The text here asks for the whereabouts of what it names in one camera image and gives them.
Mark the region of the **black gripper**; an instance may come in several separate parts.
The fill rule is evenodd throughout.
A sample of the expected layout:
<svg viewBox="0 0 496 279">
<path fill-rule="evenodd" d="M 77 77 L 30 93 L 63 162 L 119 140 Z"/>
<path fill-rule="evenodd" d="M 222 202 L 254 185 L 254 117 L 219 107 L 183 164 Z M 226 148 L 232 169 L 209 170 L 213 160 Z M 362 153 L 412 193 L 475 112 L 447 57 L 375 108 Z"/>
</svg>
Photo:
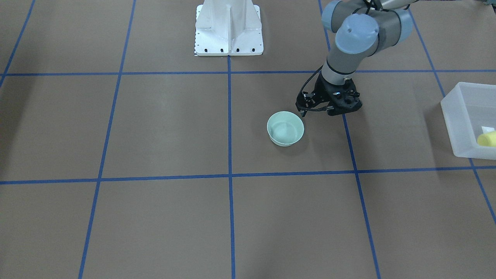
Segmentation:
<svg viewBox="0 0 496 279">
<path fill-rule="evenodd" d="M 329 116 L 338 116 L 356 112 L 363 106 L 353 79 L 345 80 L 342 85 L 334 85 L 319 74 L 310 95 L 296 98 L 296 108 L 302 118 L 308 112 L 320 111 L 325 111 Z"/>
</svg>

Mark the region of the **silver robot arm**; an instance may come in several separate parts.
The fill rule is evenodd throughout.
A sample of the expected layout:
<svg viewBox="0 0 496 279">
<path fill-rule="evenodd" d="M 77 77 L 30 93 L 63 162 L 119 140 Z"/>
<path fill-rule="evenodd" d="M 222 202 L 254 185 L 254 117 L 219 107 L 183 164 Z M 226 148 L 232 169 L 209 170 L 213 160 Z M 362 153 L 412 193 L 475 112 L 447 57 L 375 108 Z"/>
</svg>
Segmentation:
<svg viewBox="0 0 496 279">
<path fill-rule="evenodd" d="M 333 0 L 321 14 L 323 27 L 334 41 L 322 66 L 313 74 L 311 92 L 300 89 L 296 108 L 338 116 L 358 111 L 362 102 L 352 79 L 360 63 L 406 40 L 413 30 L 408 12 L 411 0 Z"/>
</svg>

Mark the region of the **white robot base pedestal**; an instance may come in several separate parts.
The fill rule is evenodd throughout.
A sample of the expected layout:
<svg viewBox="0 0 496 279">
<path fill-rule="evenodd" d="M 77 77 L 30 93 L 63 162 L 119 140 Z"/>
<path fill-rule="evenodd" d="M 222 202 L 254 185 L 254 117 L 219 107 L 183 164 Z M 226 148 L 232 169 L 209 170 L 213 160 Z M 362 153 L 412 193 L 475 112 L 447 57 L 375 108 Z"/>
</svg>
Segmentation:
<svg viewBox="0 0 496 279">
<path fill-rule="evenodd" d="M 205 0 L 196 7 L 194 54 L 262 55 L 260 7 L 251 0 Z"/>
</svg>

